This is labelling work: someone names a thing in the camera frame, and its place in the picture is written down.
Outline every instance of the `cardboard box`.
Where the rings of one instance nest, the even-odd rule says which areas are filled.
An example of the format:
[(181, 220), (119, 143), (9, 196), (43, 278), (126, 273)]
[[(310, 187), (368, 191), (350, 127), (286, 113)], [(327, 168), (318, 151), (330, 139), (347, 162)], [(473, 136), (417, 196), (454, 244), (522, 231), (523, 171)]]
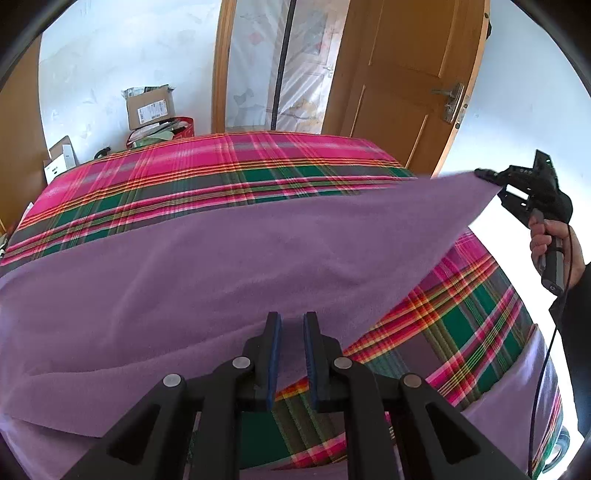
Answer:
[(78, 166), (72, 142), (67, 135), (49, 149), (49, 158), (43, 162), (45, 179), (49, 185), (59, 174)]
[(173, 96), (168, 85), (130, 96), (126, 101), (130, 130), (174, 117)]
[[(57, 159), (57, 157), (59, 157), (62, 154), (64, 154), (66, 157), (69, 157), (70, 150), (66, 147), (67, 151), (64, 152), (64, 145), (69, 145), (70, 147), (72, 147), (72, 141), (70, 140), (69, 135), (66, 135), (58, 143), (56, 143), (53, 147), (49, 149), (49, 158), (43, 162), (43, 167), (47, 167), (52, 161)], [(73, 168), (79, 165), (78, 159), (76, 158), (76, 153), (73, 149), (71, 155), (73, 157), (73, 165), (72, 160), (70, 158), (66, 158), (69, 168)]]

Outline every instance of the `door frame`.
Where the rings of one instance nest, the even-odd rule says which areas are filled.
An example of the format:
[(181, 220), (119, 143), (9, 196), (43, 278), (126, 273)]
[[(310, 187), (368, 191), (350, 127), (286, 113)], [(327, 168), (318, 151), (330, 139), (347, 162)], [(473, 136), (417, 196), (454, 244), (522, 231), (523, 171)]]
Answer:
[(226, 131), (226, 95), (232, 30), (238, 0), (222, 0), (217, 21), (216, 46), (213, 53), (212, 133)]

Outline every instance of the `purple towel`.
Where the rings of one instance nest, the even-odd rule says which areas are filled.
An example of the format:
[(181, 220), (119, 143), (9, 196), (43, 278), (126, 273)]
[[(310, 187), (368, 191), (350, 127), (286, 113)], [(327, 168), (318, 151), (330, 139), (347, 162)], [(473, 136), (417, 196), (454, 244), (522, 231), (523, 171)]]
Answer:
[(465, 173), (232, 207), (17, 268), (0, 278), (0, 414), (9, 445), (33, 480), (58, 478), (88, 441), (49, 441), (39, 435), (55, 433), (38, 427), (103, 435), (166, 374), (196, 377), (238, 355), (270, 310), (284, 319), (278, 387), (297, 381), (306, 370), (304, 312), (315, 310), (323, 333), (350, 345), (497, 191)]

